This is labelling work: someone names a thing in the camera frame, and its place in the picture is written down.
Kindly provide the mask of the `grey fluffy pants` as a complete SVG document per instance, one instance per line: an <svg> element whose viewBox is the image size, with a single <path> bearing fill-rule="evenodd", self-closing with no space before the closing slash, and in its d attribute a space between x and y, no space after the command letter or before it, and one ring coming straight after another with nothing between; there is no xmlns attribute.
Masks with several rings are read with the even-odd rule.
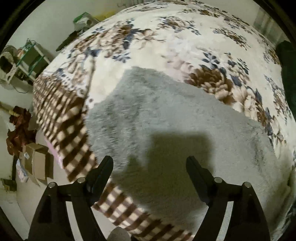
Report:
<svg viewBox="0 0 296 241"><path fill-rule="evenodd" d="M111 156L112 181L144 211L196 232L207 210L186 171L194 156L230 184L254 187L273 232L293 200L289 157L277 158L263 126L194 86L132 68L85 118L98 160Z"/></svg>

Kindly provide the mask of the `brown cardboard box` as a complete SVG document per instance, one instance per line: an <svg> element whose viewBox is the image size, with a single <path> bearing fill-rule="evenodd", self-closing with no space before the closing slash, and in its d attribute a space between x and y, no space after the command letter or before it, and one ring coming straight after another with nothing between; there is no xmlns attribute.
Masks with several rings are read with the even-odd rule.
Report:
<svg viewBox="0 0 296 241"><path fill-rule="evenodd" d="M47 183L47 178L53 179L54 157L47 146L36 143L23 146L21 164L36 185L39 181Z"/></svg>

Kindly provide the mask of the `dark red cloth heap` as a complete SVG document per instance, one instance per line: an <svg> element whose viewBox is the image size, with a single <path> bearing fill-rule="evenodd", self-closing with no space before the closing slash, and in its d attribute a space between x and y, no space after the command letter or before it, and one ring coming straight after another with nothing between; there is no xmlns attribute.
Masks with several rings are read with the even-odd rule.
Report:
<svg viewBox="0 0 296 241"><path fill-rule="evenodd" d="M18 116L11 115L9 118L15 129L8 130L6 145L10 155L19 157L23 146L36 142L36 130L29 130L31 114L25 108L15 106L13 112Z"/></svg>

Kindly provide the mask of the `green metal rack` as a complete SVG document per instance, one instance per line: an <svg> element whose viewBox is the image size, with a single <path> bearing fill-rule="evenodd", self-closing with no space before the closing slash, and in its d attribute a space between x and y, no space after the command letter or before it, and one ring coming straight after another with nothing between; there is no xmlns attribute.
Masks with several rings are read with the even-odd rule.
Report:
<svg viewBox="0 0 296 241"><path fill-rule="evenodd" d="M27 39L18 53L17 68L34 82L51 63L52 56L35 40Z"/></svg>

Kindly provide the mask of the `floral cream bed blanket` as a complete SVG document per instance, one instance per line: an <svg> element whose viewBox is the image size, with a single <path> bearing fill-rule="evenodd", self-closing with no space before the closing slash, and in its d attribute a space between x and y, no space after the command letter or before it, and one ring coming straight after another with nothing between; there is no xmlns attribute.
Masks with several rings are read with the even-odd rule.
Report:
<svg viewBox="0 0 296 241"><path fill-rule="evenodd" d="M88 142L86 115L135 67L194 86L259 122L276 157L290 158L293 200L277 228L269 230L270 240L279 240L295 204L295 119L281 64L274 45L257 30L200 1L152 1L122 10L70 43L36 79L37 122L68 180L87 176L101 163ZM197 233L144 211L111 176L92 208L138 240L192 240Z"/></svg>

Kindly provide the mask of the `dark green garment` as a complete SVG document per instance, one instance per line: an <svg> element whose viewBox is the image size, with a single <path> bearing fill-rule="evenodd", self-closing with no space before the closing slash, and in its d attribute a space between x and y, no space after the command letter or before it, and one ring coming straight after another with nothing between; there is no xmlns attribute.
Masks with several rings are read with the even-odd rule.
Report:
<svg viewBox="0 0 296 241"><path fill-rule="evenodd" d="M287 104L295 118L295 92L296 92L296 57L295 46L283 41L276 46L275 52L281 64L281 78Z"/></svg>

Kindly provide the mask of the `green white box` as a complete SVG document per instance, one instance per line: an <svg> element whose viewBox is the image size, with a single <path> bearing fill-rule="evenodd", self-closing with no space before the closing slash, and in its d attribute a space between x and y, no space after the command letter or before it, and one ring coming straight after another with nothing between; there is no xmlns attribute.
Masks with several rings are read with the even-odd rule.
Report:
<svg viewBox="0 0 296 241"><path fill-rule="evenodd" d="M99 21L87 12L84 12L83 14L74 18L73 20L75 31L80 31L82 29L89 29L98 23Z"/></svg>

